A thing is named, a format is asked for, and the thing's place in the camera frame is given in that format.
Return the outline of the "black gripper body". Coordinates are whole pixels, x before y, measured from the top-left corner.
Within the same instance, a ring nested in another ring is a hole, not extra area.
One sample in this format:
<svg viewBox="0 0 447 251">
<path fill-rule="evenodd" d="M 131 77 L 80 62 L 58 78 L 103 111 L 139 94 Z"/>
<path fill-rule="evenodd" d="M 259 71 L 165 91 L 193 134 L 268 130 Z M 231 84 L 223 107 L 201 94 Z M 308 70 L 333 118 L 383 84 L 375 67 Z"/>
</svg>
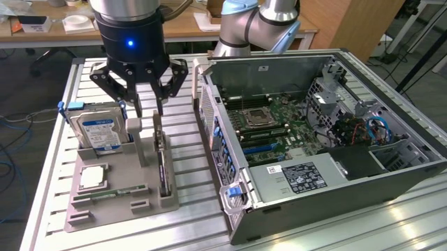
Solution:
<svg viewBox="0 0 447 251">
<path fill-rule="evenodd" d="M 108 68 L 120 78 L 133 71 L 137 83 L 149 81 L 147 71 L 160 79 L 168 66 L 163 37 L 163 15 L 155 12 L 136 21 L 117 21 L 94 14 L 108 55 Z"/>
</svg>

